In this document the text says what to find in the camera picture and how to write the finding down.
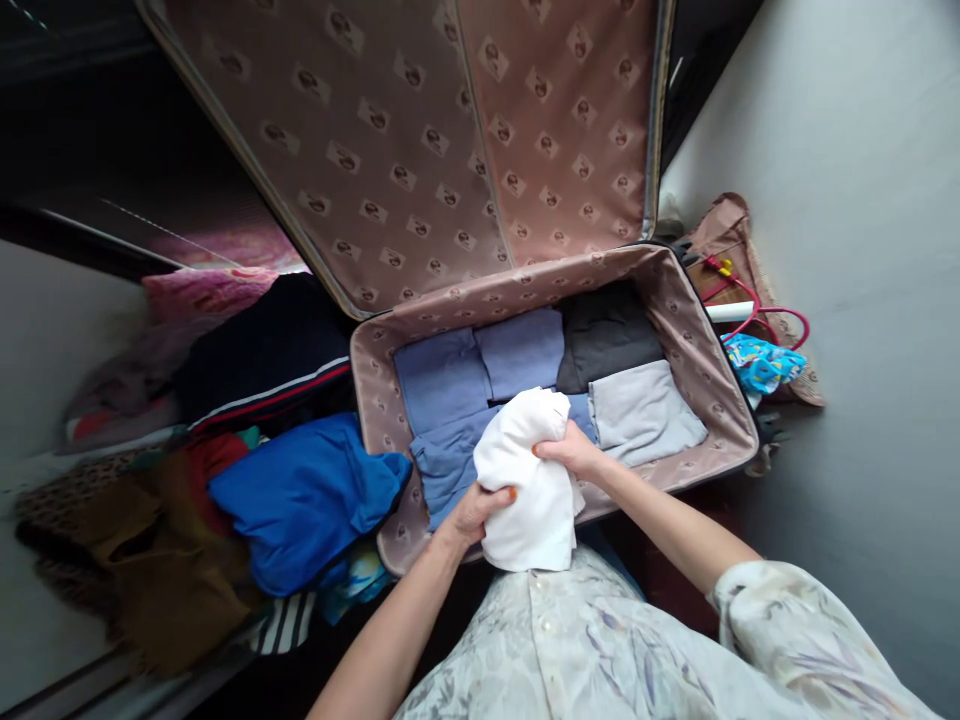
person's right hand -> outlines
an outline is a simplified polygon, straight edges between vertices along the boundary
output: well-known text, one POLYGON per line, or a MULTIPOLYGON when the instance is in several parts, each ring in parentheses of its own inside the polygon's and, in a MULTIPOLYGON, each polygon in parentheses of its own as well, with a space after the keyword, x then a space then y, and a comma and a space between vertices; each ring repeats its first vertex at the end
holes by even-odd
POLYGON ((594 484, 601 479, 603 465, 609 459, 590 442, 573 420, 567 420, 567 432, 563 440, 537 443, 533 447, 533 454, 541 460, 561 462, 578 480, 594 484))

folded dark gray shirt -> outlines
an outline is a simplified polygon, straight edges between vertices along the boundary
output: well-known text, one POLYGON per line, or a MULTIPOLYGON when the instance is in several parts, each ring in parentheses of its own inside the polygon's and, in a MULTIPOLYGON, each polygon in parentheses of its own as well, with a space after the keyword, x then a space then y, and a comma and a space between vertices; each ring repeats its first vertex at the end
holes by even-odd
POLYGON ((660 338, 629 281, 605 285, 560 302, 563 360, 557 390, 584 393, 594 380, 663 360, 660 338))

pile of clothes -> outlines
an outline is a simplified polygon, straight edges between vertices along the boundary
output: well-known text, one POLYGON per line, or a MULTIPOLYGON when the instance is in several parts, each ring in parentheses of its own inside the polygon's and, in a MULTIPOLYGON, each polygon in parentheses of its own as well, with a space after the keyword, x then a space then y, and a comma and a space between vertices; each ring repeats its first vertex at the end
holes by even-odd
POLYGON ((473 451, 483 431, 525 390, 564 393, 570 419, 630 467, 707 436, 628 281, 565 298, 556 309, 435 335, 401 348, 394 361, 431 531, 477 479, 473 451))
POLYGON ((22 494, 17 537, 142 671, 227 642, 275 654, 390 582, 366 536, 411 471, 370 456, 350 328, 312 275, 145 278, 157 324, 68 410, 61 476, 22 494))

white tube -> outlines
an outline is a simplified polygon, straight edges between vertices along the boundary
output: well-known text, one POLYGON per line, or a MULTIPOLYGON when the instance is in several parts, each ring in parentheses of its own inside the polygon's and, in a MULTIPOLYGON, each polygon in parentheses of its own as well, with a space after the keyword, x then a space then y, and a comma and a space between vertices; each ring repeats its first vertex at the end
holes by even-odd
POLYGON ((707 306, 707 315, 710 316, 710 322, 743 322, 750 317, 753 312, 753 301, 747 300, 742 303, 729 303, 727 305, 709 305, 707 306))

forearm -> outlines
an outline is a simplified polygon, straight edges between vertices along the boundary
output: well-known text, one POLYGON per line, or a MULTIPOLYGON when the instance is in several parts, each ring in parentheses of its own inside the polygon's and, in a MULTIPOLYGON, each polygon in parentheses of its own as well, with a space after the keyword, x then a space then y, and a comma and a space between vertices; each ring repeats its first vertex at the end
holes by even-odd
POLYGON ((760 556, 726 528, 605 458, 594 484, 612 497, 700 592, 711 592, 729 568, 760 556))
POLYGON ((466 549, 461 538, 438 530, 353 641, 308 720, 396 712, 466 549))

